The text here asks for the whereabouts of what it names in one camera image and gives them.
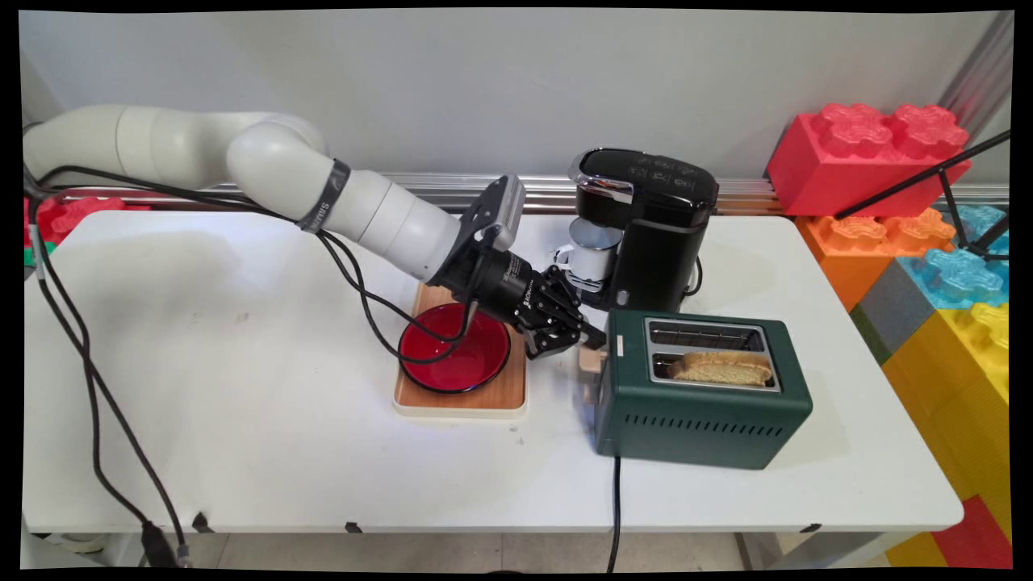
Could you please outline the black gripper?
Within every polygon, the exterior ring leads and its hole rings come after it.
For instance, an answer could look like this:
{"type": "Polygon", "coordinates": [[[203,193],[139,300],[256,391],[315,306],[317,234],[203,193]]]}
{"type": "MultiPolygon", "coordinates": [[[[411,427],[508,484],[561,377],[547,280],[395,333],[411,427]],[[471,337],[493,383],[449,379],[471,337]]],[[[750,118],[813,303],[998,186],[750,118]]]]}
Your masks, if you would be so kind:
{"type": "Polygon", "coordinates": [[[523,328],[528,360],[554,356],[580,341],[594,350],[608,344],[605,331],[582,313],[583,288],[557,265],[537,271],[512,251],[467,241],[453,248],[429,284],[451,290],[461,303],[475,301],[477,310],[495,320],[523,328]]]}

